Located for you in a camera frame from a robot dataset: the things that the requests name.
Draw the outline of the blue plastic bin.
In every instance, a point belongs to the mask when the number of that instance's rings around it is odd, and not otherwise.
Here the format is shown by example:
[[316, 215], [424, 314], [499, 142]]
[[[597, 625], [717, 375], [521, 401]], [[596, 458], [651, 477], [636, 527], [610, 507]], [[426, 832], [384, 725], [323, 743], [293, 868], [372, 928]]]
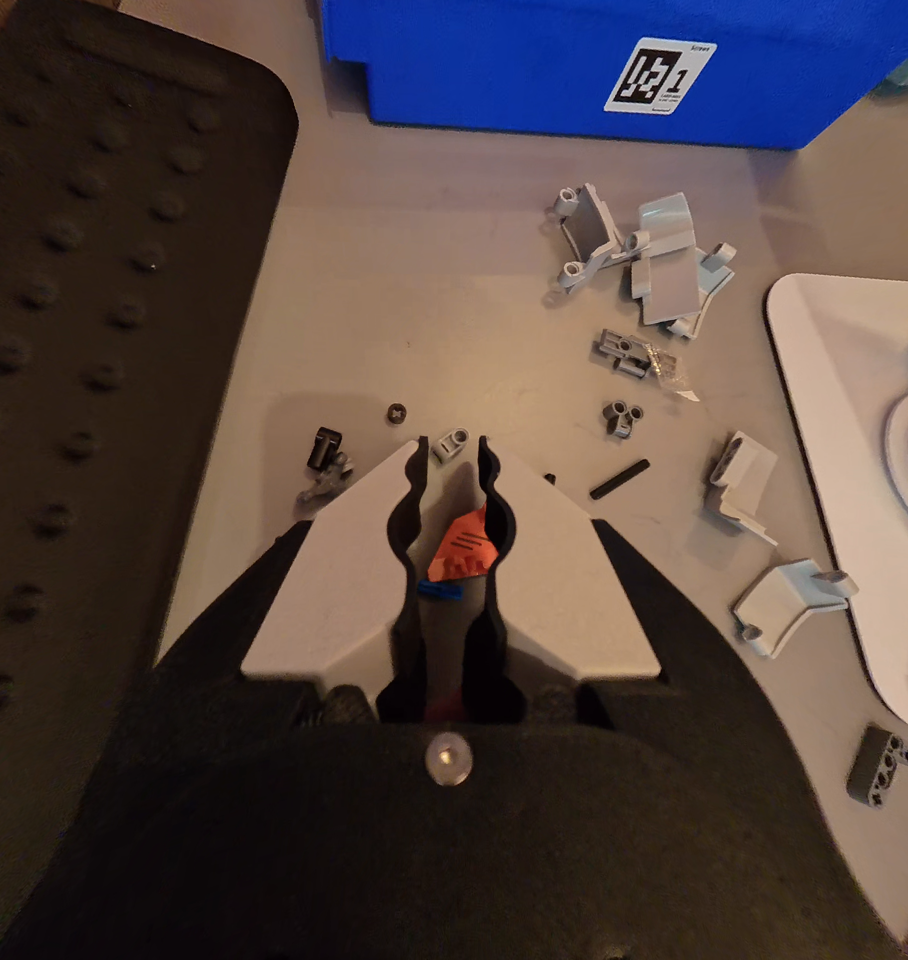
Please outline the blue plastic bin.
[[908, 2], [319, 2], [372, 120], [799, 150], [908, 59]]

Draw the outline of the orange wedge panel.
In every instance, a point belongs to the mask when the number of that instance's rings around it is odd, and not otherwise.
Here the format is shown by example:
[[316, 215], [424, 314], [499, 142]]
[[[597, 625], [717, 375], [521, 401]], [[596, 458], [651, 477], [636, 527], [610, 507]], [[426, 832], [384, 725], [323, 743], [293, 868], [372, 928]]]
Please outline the orange wedge panel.
[[486, 532], [485, 521], [486, 504], [452, 521], [428, 565], [428, 581], [460, 581], [489, 572], [499, 553]]

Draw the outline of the dark grey short beam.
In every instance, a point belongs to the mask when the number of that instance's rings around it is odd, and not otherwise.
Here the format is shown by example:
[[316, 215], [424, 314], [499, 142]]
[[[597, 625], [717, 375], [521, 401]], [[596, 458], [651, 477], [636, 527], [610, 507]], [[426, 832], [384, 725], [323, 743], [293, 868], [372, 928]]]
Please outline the dark grey short beam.
[[847, 776], [848, 796], [880, 810], [900, 767], [908, 767], [908, 743], [890, 730], [868, 724]]

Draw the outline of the light grey boxy panel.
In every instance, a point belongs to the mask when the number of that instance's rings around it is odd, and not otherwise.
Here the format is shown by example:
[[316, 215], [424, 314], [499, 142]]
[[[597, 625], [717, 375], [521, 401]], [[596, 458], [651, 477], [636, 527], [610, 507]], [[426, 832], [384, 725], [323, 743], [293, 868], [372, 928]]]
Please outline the light grey boxy panel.
[[743, 431], [736, 432], [710, 475], [705, 508], [738, 530], [777, 546], [756, 515], [777, 462], [771, 450]]

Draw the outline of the black dimpled foam pad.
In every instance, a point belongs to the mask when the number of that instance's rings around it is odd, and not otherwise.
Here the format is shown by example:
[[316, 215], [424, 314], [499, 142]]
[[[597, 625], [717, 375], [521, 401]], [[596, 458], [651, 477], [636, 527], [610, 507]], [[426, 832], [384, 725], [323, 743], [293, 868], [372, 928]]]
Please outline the black dimpled foam pad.
[[297, 114], [116, 9], [0, 27], [0, 821], [159, 642]]

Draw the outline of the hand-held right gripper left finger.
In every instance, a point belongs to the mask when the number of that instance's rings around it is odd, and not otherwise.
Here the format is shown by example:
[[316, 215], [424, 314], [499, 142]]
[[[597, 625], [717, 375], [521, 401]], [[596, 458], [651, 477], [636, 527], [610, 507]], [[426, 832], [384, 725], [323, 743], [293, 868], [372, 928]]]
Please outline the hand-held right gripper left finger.
[[428, 440], [403, 444], [316, 515], [251, 643], [246, 678], [351, 686], [382, 721], [420, 722], [427, 656], [410, 549]]

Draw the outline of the light grey flat clip panel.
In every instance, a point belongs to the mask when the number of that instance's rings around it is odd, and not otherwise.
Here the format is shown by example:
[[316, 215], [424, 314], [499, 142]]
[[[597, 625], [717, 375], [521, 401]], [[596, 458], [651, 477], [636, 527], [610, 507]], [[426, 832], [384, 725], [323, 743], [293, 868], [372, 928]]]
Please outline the light grey flat clip panel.
[[844, 570], [822, 569], [812, 558], [773, 566], [735, 602], [740, 638], [755, 654], [775, 659], [814, 614], [845, 611], [859, 592]]

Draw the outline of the short black axle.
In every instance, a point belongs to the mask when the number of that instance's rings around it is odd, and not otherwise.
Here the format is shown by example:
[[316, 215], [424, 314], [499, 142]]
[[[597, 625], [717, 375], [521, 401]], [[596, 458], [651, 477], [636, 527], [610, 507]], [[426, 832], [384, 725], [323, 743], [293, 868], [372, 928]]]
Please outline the short black axle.
[[593, 486], [588, 495], [591, 500], [598, 501], [613, 493], [616, 489], [624, 486], [632, 479], [644, 473], [651, 466], [648, 459], [640, 459], [629, 466], [623, 468], [615, 475], [605, 479], [600, 484]]

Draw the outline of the grey joint with black pin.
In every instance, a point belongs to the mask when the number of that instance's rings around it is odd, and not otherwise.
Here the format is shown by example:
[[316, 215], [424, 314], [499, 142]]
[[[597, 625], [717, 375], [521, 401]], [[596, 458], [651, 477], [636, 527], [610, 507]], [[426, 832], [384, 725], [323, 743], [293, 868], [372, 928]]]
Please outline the grey joint with black pin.
[[342, 434], [327, 427], [316, 431], [314, 445], [307, 461], [312, 482], [295, 499], [299, 514], [315, 511], [341, 496], [350, 486], [354, 463], [341, 448]]

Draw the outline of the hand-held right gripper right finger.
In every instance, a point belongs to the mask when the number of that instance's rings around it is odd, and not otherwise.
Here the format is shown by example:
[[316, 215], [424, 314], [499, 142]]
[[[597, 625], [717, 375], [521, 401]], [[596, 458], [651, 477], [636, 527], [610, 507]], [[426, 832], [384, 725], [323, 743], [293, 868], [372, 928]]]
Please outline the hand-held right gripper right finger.
[[658, 679], [661, 663], [591, 515], [499, 441], [479, 439], [496, 550], [464, 640], [464, 711], [518, 723], [545, 690]]

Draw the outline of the white book stand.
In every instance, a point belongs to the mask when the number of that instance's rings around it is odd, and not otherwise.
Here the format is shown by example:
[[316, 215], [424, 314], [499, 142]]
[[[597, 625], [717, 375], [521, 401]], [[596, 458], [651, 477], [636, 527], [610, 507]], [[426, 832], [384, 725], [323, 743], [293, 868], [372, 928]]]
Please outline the white book stand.
[[908, 724], [908, 281], [792, 273], [765, 313], [868, 675]]

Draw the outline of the dark grey connector block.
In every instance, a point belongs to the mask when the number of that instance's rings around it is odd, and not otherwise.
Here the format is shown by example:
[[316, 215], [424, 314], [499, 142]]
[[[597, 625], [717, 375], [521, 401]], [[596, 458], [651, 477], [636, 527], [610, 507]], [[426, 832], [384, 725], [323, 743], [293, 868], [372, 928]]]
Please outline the dark grey connector block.
[[645, 378], [652, 367], [652, 356], [647, 344], [610, 328], [601, 331], [593, 343], [593, 352], [609, 361], [615, 372], [633, 378]]

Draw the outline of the small clear plastic wrapper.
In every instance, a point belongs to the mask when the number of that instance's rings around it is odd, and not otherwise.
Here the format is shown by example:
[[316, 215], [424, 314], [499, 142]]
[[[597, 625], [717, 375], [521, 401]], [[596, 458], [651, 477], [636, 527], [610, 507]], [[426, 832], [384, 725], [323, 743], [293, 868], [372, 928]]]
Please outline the small clear plastic wrapper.
[[650, 371], [663, 390], [688, 402], [700, 402], [679, 357], [665, 352], [651, 342], [643, 342], [642, 346], [650, 361]]

